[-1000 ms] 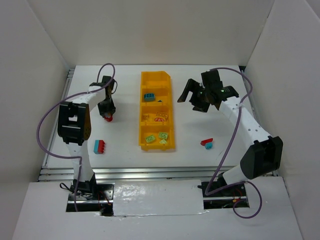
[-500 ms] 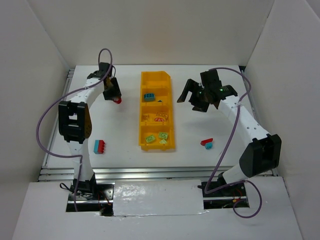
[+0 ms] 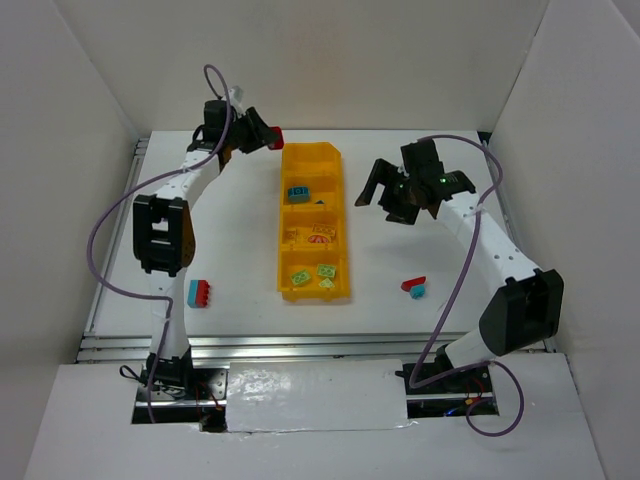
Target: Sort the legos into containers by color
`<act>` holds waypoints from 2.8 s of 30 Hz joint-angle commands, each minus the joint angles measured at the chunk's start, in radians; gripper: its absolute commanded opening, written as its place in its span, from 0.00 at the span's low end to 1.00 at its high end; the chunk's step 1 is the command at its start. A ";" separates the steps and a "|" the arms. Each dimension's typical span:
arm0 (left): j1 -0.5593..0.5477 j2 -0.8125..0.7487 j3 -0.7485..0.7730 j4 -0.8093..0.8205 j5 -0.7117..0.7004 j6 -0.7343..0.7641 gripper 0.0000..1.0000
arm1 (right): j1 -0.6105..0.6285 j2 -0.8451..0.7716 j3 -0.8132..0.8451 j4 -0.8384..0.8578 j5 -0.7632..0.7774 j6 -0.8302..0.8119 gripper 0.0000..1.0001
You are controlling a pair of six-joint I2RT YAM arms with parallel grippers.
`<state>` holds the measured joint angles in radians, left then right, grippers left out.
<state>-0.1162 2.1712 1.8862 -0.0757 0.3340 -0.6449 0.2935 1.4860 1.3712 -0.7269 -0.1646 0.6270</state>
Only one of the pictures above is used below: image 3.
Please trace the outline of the red flower lego brick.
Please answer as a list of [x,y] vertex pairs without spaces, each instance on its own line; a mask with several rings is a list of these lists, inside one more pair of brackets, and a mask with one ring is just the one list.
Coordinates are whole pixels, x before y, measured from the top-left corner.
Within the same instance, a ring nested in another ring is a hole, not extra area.
[[273,151],[282,150],[284,147],[282,129],[278,126],[272,126],[271,131],[273,133],[272,142],[268,145],[268,148]]

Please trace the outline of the yellow round orange-print lego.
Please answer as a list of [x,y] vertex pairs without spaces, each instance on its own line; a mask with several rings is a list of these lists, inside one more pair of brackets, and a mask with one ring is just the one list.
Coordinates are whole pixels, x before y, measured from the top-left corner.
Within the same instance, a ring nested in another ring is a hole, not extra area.
[[331,244],[333,239],[330,236],[314,233],[307,237],[307,242],[311,244]]

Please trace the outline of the teal rounded lego brick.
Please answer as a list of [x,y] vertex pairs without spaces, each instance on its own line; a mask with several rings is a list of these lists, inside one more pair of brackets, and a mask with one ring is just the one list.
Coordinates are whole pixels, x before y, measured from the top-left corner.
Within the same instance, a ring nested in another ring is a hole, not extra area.
[[301,204],[311,201],[311,192],[307,186],[293,186],[286,191],[286,199],[289,204]]

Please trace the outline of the lime green lego brick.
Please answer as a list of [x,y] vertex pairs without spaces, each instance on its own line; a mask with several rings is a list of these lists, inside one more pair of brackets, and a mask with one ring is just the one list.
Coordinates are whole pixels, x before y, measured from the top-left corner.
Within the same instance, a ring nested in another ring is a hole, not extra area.
[[316,274],[319,277],[333,279],[336,276],[337,266],[332,264],[318,264]]

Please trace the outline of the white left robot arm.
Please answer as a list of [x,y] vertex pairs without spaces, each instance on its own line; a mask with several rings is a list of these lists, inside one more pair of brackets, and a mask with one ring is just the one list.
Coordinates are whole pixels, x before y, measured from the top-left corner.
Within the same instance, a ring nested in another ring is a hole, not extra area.
[[136,196],[132,205],[133,253],[153,297],[147,383],[186,391],[194,385],[184,321],[185,274],[196,250],[191,208],[234,151],[250,154],[264,147],[277,150],[284,144],[281,130],[269,126],[254,107],[210,100],[203,118],[177,172],[154,193]]

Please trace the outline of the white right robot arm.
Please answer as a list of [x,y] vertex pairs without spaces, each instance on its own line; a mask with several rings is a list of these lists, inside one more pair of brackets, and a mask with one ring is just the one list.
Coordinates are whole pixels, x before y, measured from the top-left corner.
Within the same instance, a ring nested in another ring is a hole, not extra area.
[[478,324],[459,339],[437,348],[437,374],[426,377],[424,355],[419,356],[407,385],[426,387],[449,375],[488,364],[496,358],[555,336],[559,329],[564,281],[554,269],[544,271],[530,260],[485,211],[487,198],[501,183],[496,178],[478,192],[460,170],[446,170],[436,136],[402,146],[403,164],[377,159],[356,206],[371,203],[377,190],[387,221],[412,225],[426,210],[443,225],[467,253],[454,288],[432,335],[437,337],[456,302],[471,267],[477,267],[489,286],[491,299]]

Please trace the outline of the pale green lego brick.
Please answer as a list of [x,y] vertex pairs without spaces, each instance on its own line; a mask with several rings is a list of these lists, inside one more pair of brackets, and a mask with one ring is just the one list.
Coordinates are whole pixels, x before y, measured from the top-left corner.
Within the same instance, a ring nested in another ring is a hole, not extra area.
[[333,289],[336,287],[335,283],[331,278],[324,278],[318,286],[323,289]]

